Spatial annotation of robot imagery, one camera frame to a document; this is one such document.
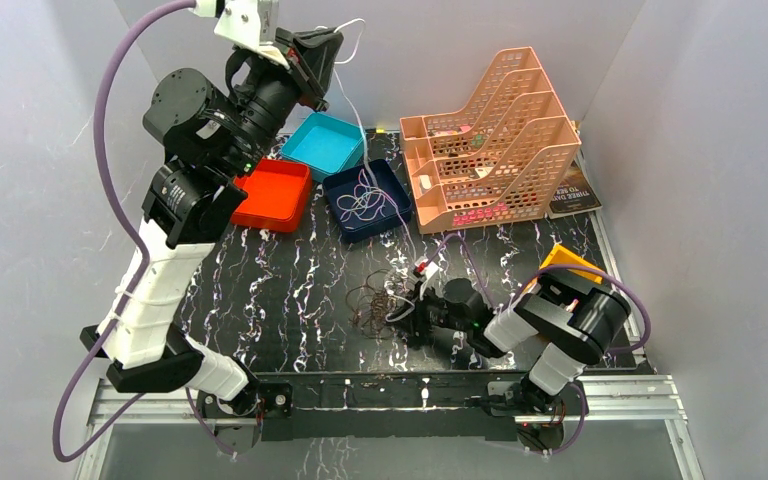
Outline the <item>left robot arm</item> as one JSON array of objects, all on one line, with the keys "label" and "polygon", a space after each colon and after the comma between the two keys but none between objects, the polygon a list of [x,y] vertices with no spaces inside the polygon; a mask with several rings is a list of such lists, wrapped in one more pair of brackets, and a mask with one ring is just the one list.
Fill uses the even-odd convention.
[{"label": "left robot arm", "polygon": [[278,29],[279,65],[235,48],[226,63],[241,84],[215,86],[193,68],[169,73],[143,118],[164,149],[142,204],[138,247],[107,318],[80,339],[110,365],[121,393],[169,393],[187,387],[216,397],[235,416],[254,411],[260,383],[238,359],[185,335],[174,316],[195,271],[246,200],[237,180],[253,172],[297,105],[325,98],[344,36],[334,28]]}]

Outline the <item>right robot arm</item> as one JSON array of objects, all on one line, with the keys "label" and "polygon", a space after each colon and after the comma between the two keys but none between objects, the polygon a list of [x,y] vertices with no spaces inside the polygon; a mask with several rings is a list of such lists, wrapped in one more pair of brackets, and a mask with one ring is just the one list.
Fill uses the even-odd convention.
[{"label": "right robot arm", "polygon": [[460,331],[480,355],[501,358],[526,340],[540,336],[546,346],[517,383],[489,383],[486,393],[467,399],[494,416],[550,413],[563,389],[584,369],[609,353],[632,308],[607,279],[594,281],[580,269],[551,265],[536,276],[531,290],[495,311],[465,278],[448,281],[442,293],[423,280],[386,321],[414,343],[437,329]]}]

